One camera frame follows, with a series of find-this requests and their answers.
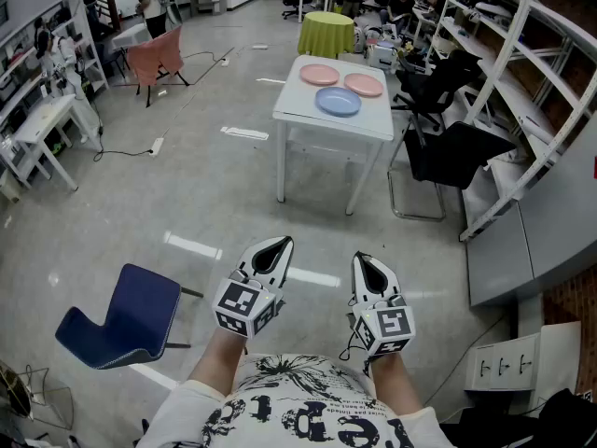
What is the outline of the black cloth stand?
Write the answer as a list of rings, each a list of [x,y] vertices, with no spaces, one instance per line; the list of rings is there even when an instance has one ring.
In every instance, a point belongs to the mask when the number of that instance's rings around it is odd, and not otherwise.
[[[163,79],[168,79],[170,77],[174,77],[177,78],[181,81],[182,85],[184,85],[185,87],[190,87],[190,83],[181,75],[181,73],[179,71],[174,72],[173,74],[171,72],[169,72],[162,64],[159,65],[158,67],[158,73],[156,76],[156,81],[159,82]],[[136,93],[135,95],[138,96],[141,94],[141,89],[145,87],[146,88],[146,107],[150,107],[151,106],[151,88],[152,85],[145,85],[142,84],[141,82],[138,82],[136,85]]]

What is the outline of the person's white printed shirt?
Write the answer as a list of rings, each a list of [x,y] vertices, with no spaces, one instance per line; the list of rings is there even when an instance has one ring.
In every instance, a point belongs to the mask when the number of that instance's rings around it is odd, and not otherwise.
[[[454,448],[432,408],[395,414],[364,376],[322,356],[250,356],[224,396],[188,380],[136,448]]]

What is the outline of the black bag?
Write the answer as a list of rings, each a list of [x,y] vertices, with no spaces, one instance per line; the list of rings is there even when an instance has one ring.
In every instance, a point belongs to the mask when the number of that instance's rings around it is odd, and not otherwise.
[[[597,448],[597,404],[564,389],[527,413],[466,408],[440,427],[456,448]]]

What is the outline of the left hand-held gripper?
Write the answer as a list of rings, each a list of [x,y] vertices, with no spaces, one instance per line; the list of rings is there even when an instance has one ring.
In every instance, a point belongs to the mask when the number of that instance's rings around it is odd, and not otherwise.
[[[240,269],[224,278],[215,293],[212,310],[216,324],[246,339],[260,333],[283,304],[282,287],[293,252],[290,236],[272,237],[246,248]]]

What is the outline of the black metal-frame chair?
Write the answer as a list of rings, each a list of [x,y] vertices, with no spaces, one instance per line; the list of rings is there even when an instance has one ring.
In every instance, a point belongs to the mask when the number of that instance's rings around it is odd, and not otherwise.
[[[426,133],[417,117],[412,115],[396,140],[392,160],[402,147],[407,150],[413,178],[434,184],[440,215],[430,217],[401,212],[396,207],[395,197],[391,196],[394,215],[407,220],[441,222],[446,217],[446,209],[440,188],[467,189],[478,168],[514,150],[516,145],[462,121],[454,122],[440,134]]]

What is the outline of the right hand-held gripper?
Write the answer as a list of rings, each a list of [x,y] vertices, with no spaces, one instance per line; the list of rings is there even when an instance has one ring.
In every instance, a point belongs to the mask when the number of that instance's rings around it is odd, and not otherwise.
[[[415,322],[412,308],[399,294],[396,274],[379,259],[357,251],[352,276],[352,330],[357,340],[369,356],[400,352],[415,337]]]

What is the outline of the white cloth-covered table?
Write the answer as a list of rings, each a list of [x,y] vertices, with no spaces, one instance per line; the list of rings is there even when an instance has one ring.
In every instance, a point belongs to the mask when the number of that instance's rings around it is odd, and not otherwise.
[[[112,47],[113,49],[127,49],[150,41],[151,39],[152,36],[147,30],[146,23],[142,21],[115,35],[112,39]]]

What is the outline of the blue big plate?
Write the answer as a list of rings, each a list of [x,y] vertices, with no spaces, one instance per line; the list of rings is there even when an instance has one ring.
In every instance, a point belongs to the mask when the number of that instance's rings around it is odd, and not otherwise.
[[[315,94],[315,104],[328,115],[349,118],[360,111],[362,101],[353,91],[340,87],[328,87]]]

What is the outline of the white round device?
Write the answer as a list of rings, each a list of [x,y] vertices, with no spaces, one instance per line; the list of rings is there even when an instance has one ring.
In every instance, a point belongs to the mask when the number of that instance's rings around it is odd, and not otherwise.
[[[512,13],[508,9],[506,9],[500,5],[494,5],[494,4],[479,1],[475,4],[475,9],[480,11],[484,15],[489,15],[492,17],[498,17],[498,18],[503,18],[503,19],[508,19],[508,20],[512,19]]]

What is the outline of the pink big plate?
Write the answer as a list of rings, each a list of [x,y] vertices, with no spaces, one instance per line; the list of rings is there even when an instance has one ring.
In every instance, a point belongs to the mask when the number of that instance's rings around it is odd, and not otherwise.
[[[344,86],[360,96],[379,97],[383,93],[383,85],[375,77],[360,73],[351,73],[344,78]]]
[[[340,73],[326,64],[311,63],[299,69],[300,78],[311,85],[326,87],[335,85],[340,78]]]

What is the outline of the white storage shelf unit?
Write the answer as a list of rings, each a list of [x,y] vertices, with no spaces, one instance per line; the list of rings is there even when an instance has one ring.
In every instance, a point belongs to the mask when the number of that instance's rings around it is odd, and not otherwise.
[[[83,0],[3,0],[2,16],[7,19],[0,25],[0,125],[39,86],[41,71],[34,48],[37,19],[56,36],[78,36],[75,50],[83,57],[92,87],[98,91],[108,86]]]

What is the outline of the salmon pink chair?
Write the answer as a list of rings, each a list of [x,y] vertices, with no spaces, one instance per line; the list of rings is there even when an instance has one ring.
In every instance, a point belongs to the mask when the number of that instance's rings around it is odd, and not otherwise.
[[[161,67],[172,75],[183,68],[180,54],[181,29],[178,26],[151,41],[128,49],[128,63],[141,86],[155,86]]]

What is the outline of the white storage box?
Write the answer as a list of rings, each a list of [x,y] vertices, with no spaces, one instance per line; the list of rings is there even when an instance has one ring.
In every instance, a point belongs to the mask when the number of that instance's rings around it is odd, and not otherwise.
[[[367,63],[369,66],[391,72],[397,63],[397,49],[389,41],[378,41],[368,46]]]

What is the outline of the person's left forearm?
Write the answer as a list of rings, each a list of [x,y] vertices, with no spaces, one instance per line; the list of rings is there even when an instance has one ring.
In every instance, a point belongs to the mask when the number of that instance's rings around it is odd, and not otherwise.
[[[177,390],[199,388],[218,399],[225,399],[232,391],[245,346],[243,336],[217,328],[195,368]]]

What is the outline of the green-covered round table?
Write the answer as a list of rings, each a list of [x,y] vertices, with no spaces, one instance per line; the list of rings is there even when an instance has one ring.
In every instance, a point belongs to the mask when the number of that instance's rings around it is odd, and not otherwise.
[[[305,15],[298,40],[298,54],[337,59],[354,52],[354,20],[335,12],[312,11]]]

